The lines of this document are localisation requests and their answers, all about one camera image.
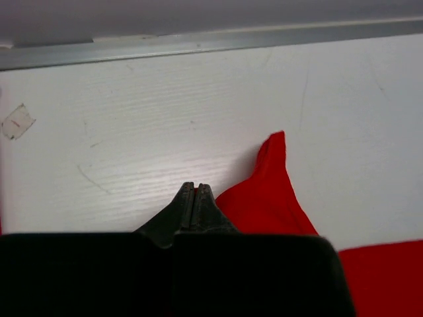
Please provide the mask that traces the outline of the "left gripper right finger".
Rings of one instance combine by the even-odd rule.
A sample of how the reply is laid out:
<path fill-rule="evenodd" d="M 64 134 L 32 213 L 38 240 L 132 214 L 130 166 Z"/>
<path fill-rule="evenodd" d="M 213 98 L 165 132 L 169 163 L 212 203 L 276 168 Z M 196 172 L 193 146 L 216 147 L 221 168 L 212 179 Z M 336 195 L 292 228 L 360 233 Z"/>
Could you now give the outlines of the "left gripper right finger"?
<path fill-rule="evenodd" d="M 212 227 L 211 188 L 194 192 L 190 229 L 174 238 L 175 316 L 355 316 L 342 265 L 320 236 Z"/>

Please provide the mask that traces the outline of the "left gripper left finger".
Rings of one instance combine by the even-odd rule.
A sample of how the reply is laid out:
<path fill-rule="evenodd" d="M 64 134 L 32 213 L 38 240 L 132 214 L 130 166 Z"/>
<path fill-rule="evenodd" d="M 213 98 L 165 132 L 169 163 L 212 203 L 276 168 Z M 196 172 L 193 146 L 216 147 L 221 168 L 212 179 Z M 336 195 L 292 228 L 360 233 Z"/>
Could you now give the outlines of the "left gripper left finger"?
<path fill-rule="evenodd" d="M 139 316 L 169 305 L 174 236 L 186 229 L 195 189 L 134 232 L 1 237 L 2 316 Z"/>

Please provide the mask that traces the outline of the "red t shirt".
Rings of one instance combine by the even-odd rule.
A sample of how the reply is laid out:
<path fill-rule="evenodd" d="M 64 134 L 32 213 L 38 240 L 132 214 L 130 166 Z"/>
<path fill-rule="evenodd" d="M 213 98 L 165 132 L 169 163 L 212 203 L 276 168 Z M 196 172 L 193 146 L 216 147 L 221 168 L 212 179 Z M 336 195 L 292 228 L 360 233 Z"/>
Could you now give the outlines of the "red t shirt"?
<path fill-rule="evenodd" d="M 284 132 L 265 140 L 251 176 L 216 204 L 238 233 L 198 239 L 215 268 L 196 293 L 205 314 L 422 315 L 422 241 L 334 250 L 297 201 Z"/>

